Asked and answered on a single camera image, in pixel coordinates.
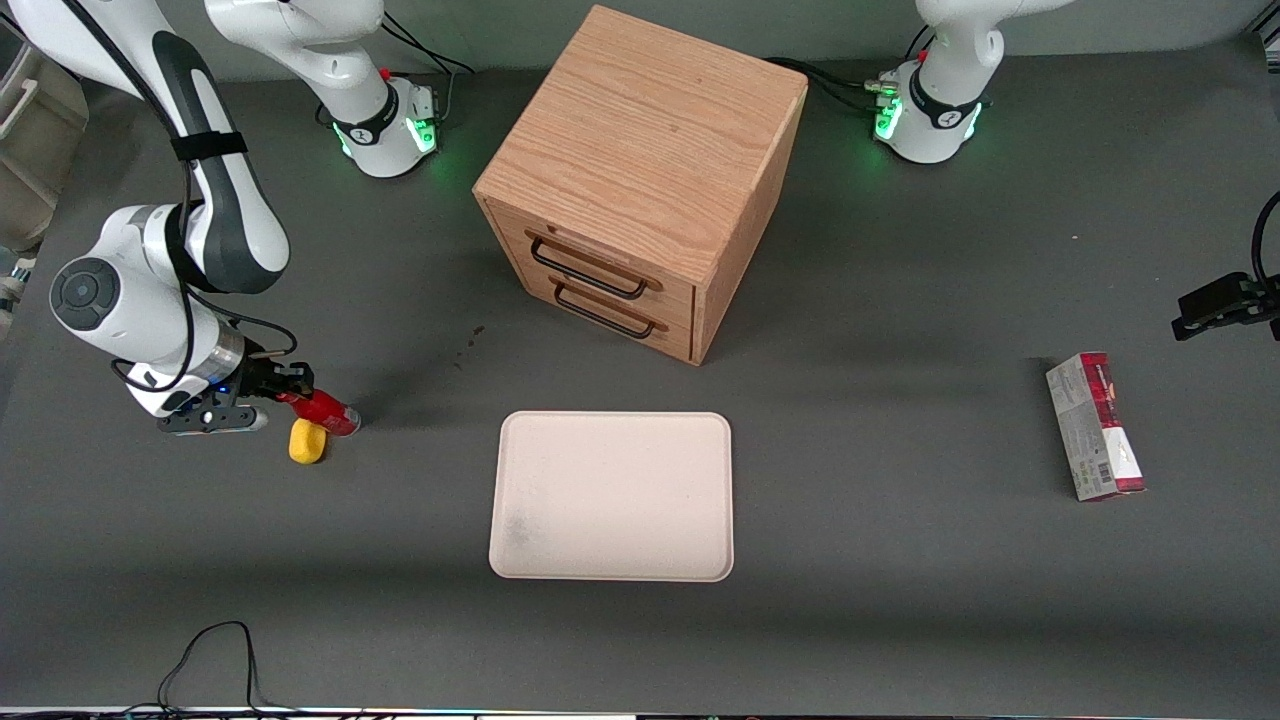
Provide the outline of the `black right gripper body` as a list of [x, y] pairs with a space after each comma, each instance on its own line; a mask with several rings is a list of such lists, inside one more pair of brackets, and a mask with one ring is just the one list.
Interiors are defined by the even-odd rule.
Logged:
[[225, 395], [233, 404], [241, 404], [255, 396], [257, 388], [268, 388], [268, 374], [275, 363], [266, 357], [247, 357], [225, 378]]

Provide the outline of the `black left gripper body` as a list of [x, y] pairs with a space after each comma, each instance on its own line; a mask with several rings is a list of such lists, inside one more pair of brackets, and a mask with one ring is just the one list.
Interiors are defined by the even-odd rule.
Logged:
[[1245, 324], [1266, 323], [1275, 341], [1280, 341], [1279, 329], [1279, 275], [1253, 279], [1249, 284], [1254, 295], [1252, 305], [1245, 311]]

